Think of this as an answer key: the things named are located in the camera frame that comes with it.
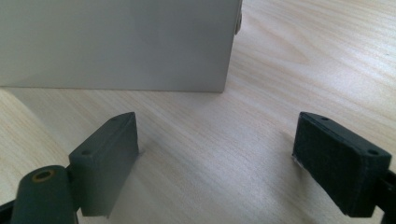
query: screw hole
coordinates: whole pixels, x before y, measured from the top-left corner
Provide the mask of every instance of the screw hole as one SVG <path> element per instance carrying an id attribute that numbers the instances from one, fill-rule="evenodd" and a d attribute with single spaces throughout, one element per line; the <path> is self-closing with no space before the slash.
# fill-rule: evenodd
<path id="1" fill-rule="evenodd" d="M 38 174 L 33 176 L 33 182 L 35 183 L 41 183 L 44 182 L 48 179 L 50 179 L 53 175 L 55 174 L 55 171 L 53 170 L 45 170 L 45 171 L 41 171 Z"/>
<path id="2" fill-rule="evenodd" d="M 91 155 L 92 154 L 92 152 L 90 151 L 90 150 L 83 150 L 82 152 L 81 152 L 81 155 L 83 155 L 83 156 L 89 156 L 89 155 Z"/>
<path id="3" fill-rule="evenodd" d="M 373 156 L 377 156 L 377 155 L 378 155 L 378 152 L 375 151 L 375 150 L 373 150 L 373 149 L 369 149 L 368 152 L 369 152 L 371 155 L 373 155 Z"/>

